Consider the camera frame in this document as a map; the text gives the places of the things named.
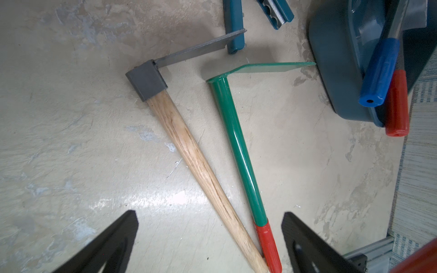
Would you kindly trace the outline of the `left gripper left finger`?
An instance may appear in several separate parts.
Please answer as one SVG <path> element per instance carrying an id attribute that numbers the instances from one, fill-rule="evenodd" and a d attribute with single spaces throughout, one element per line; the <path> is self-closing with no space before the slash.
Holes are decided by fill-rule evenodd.
<path id="1" fill-rule="evenodd" d="M 138 231 L 134 210 L 126 211 L 56 273 L 124 273 Z"/>

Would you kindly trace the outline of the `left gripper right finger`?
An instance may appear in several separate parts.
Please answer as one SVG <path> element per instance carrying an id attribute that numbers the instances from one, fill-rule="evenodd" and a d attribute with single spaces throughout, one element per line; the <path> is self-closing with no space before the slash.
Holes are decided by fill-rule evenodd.
<path id="1" fill-rule="evenodd" d="M 281 229 L 293 272 L 363 272 L 362 269 L 331 248 L 295 214 L 291 212 L 284 214 Z"/>

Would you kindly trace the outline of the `dark hoe with red grip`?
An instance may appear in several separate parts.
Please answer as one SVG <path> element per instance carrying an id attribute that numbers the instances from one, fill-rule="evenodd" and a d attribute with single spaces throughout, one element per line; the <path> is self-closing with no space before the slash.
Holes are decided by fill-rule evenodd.
<path id="1" fill-rule="evenodd" d="M 404 137 L 410 131 L 407 91 L 404 47 L 401 44 L 386 98 L 385 132 L 387 136 Z"/>

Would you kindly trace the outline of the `chrome hoe with blue grip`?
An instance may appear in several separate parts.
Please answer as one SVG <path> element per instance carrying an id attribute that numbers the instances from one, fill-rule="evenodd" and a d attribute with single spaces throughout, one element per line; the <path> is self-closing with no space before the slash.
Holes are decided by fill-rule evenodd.
<path id="1" fill-rule="evenodd" d="M 360 105 L 374 108 L 384 103 L 400 49 L 400 35 L 409 0 L 392 1 L 384 28 L 365 72 L 358 99 Z"/>

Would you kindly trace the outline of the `teal plastic storage box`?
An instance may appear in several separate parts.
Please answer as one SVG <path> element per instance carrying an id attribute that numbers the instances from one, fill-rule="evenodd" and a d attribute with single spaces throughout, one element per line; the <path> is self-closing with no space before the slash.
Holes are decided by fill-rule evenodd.
<path id="1" fill-rule="evenodd" d="M 380 38 L 385 1 L 327 1 L 310 20 L 308 37 L 334 111 L 343 119 L 383 127 L 385 107 L 359 104 L 364 72 Z M 404 31 L 408 91 L 426 68 L 437 47 L 437 3 L 429 1 L 427 26 Z"/>

